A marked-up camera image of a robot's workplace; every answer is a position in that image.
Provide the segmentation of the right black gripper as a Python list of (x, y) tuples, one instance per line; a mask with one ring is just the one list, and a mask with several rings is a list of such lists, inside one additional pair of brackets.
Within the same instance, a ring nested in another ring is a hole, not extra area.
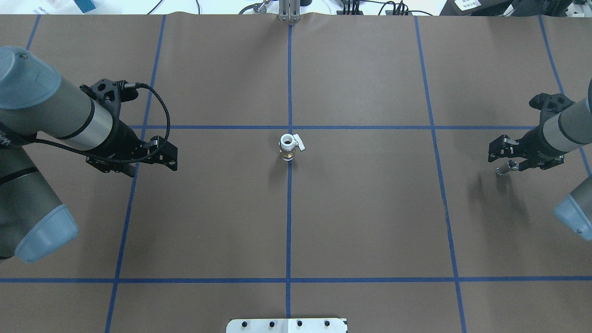
[(488, 162), (499, 158), (525, 158), (518, 164), (518, 171), (539, 168), (554, 168), (564, 163), (565, 152), (552, 147), (543, 135), (543, 126), (552, 117), (560, 114), (575, 104), (562, 93), (540, 93), (530, 101), (531, 108), (540, 111), (539, 124), (528, 131), (522, 138), (513, 140), (508, 135), (501, 135), (488, 146)]

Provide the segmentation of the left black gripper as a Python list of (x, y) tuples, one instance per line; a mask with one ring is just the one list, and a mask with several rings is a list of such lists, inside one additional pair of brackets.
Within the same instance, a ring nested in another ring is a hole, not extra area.
[[(144, 164), (165, 165), (171, 171), (178, 170), (178, 148), (164, 137), (154, 136), (142, 142), (121, 119), (122, 103), (139, 96), (139, 83), (126, 80), (102, 79), (92, 86), (80, 85), (80, 90), (91, 100), (90, 114), (80, 132), (80, 150), (94, 157), (86, 157), (86, 163), (102, 173), (122, 173), (136, 176), (136, 167), (129, 160), (139, 158), (136, 150), (142, 145), (146, 156)], [(98, 160), (97, 156), (120, 161)]]

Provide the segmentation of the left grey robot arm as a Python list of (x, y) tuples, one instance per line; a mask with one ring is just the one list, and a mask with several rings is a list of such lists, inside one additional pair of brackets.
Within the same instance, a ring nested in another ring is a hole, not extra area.
[[(136, 174), (135, 164), (178, 169), (169, 141), (171, 116), (146, 83), (98, 80), (74, 85), (50, 64), (17, 46), (0, 49), (1, 261), (35, 263), (74, 240), (80, 231), (24, 147), (38, 144), (80, 154), (102, 173)], [(166, 117), (164, 136), (141, 140), (120, 118), (121, 106), (149, 90)]]

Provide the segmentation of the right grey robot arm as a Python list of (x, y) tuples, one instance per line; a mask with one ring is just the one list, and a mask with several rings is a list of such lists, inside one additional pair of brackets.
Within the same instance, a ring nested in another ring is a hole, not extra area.
[[(531, 97), (530, 108), (539, 112), (538, 123), (519, 138), (502, 134), (487, 147), (487, 160), (505, 159), (497, 176), (530, 169), (550, 170), (565, 164), (572, 154), (591, 145), (591, 83), (584, 95), (574, 100), (563, 93), (539, 93)], [(552, 213), (573, 234), (589, 242), (592, 238), (591, 169), (556, 204)]]

